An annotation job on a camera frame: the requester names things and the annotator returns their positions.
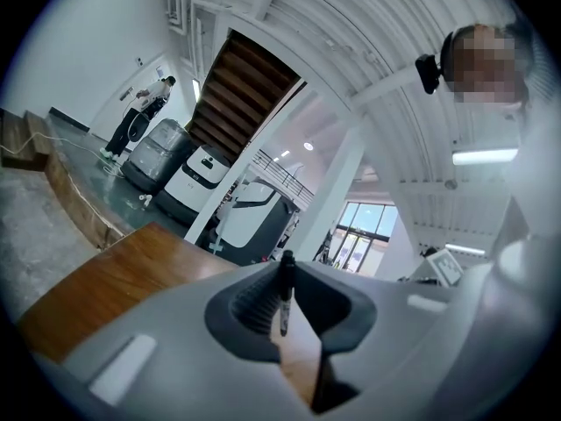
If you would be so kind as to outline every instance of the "black base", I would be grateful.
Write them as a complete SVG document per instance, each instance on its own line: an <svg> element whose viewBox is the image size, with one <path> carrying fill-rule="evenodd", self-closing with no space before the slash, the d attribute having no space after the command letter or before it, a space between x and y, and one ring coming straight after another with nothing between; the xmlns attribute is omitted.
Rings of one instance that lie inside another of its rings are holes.
<svg viewBox="0 0 561 421"><path fill-rule="evenodd" d="M164 213L185 226L191 226L195 222L196 216L199 215L199 212L180 203L165 190L154 197L154 202Z"/></svg>
<svg viewBox="0 0 561 421"><path fill-rule="evenodd" d="M140 168L129 160L121 166L121 171L128 182L148 195L156 195L163 187L159 182L146 176Z"/></svg>

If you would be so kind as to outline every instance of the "sneaker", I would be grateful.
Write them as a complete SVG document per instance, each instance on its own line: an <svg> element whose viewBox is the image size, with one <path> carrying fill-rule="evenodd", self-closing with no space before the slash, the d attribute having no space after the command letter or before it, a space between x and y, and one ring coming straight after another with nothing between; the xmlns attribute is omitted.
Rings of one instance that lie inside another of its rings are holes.
<svg viewBox="0 0 561 421"><path fill-rule="evenodd" d="M101 153L105 159L113 159L113 153L110 153L105 148L100 148L99 153Z"/></svg>

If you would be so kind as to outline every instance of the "ceiling light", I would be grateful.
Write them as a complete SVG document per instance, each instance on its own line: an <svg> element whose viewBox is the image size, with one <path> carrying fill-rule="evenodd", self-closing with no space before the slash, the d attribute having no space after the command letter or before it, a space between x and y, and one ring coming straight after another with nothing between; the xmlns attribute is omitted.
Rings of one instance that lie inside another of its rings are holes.
<svg viewBox="0 0 561 421"><path fill-rule="evenodd" d="M193 80L193 90L195 91L195 100L199 101L199 96L201 96L201 86L197 80Z"/></svg>
<svg viewBox="0 0 561 421"><path fill-rule="evenodd" d="M478 248L469 248L467 246L453 245L452 243L447 243L445 246L447 249L451 251L457 251L459 253L468 253L476 256L485 255L485 250L478 249Z"/></svg>
<svg viewBox="0 0 561 421"><path fill-rule="evenodd" d="M454 153L452 162L454 165L493 164L496 162L510 162L518 153L518 148L507 148L503 150L465 151Z"/></svg>

